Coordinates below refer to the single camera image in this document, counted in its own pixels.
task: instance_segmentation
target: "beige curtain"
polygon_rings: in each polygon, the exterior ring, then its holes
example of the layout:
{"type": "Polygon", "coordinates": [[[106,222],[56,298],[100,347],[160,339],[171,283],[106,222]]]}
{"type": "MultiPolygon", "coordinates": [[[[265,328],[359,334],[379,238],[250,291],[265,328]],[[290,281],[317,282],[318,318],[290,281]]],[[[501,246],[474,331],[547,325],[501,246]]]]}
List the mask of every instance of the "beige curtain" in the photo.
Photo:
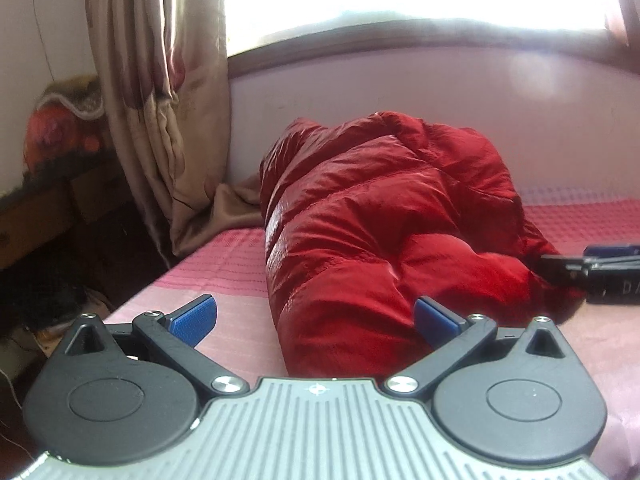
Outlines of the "beige curtain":
{"type": "Polygon", "coordinates": [[[231,188],[223,0],[86,0],[110,135],[164,256],[261,225],[257,181],[231,188]]]}

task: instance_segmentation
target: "compass logo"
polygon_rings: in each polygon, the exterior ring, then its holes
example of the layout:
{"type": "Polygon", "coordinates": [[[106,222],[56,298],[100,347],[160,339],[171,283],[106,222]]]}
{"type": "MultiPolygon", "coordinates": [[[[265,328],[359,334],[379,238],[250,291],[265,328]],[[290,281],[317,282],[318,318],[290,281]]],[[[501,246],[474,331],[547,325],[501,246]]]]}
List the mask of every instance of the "compass logo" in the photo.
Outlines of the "compass logo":
{"type": "Polygon", "coordinates": [[[328,392],[329,388],[327,388],[326,386],[322,386],[322,384],[316,383],[313,386],[309,386],[307,390],[309,391],[309,393],[312,393],[317,397],[324,394],[325,392],[328,392]]]}

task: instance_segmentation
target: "blue clamp pad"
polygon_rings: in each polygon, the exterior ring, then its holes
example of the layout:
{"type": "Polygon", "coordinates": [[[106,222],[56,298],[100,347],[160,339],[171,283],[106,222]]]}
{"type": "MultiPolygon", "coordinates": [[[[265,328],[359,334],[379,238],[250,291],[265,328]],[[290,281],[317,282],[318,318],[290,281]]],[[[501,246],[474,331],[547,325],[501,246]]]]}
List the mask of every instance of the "blue clamp pad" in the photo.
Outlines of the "blue clamp pad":
{"type": "Polygon", "coordinates": [[[592,258],[619,258],[621,256],[640,256],[640,245],[590,245],[582,256],[592,258]]]}
{"type": "Polygon", "coordinates": [[[165,328],[187,345],[194,347],[213,330],[218,318],[216,300],[203,294],[164,317],[165,328]]]}
{"type": "Polygon", "coordinates": [[[423,296],[414,305],[414,325],[424,340],[437,349],[463,333],[469,322],[437,301],[423,296]]]}

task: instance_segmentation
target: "red sleeping bag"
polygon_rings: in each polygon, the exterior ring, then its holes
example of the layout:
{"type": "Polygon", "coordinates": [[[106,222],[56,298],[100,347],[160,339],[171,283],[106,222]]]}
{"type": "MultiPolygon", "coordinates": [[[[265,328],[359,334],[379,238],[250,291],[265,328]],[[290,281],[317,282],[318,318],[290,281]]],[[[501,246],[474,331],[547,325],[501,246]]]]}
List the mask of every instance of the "red sleeping bag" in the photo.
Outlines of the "red sleeping bag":
{"type": "Polygon", "coordinates": [[[469,128],[382,112],[336,128],[298,119],[265,156],[267,283],[294,377],[389,376],[430,351],[431,296],[501,326],[567,319],[579,295],[527,268],[557,254],[509,171],[469,128]]]}

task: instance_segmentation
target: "triangular hole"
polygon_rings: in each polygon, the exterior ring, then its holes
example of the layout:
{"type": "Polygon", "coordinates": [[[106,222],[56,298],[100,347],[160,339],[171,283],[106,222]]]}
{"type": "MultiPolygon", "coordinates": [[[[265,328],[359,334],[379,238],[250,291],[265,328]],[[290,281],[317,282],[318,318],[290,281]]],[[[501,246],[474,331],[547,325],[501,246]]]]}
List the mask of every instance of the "triangular hole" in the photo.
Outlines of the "triangular hole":
{"type": "Polygon", "coordinates": [[[95,328],[93,326],[83,326],[78,330],[65,353],[66,355],[84,355],[101,352],[102,350],[104,350],[104,345],[95,328]]]}
{"type": "Polygon", "coordinates": [[[547,330],[536,330],[529,342],[529,346],[527,346],[527,354],[555,357],[556,359],[564,357],[558,343],[551,335],[551,332],[547,330]]]}

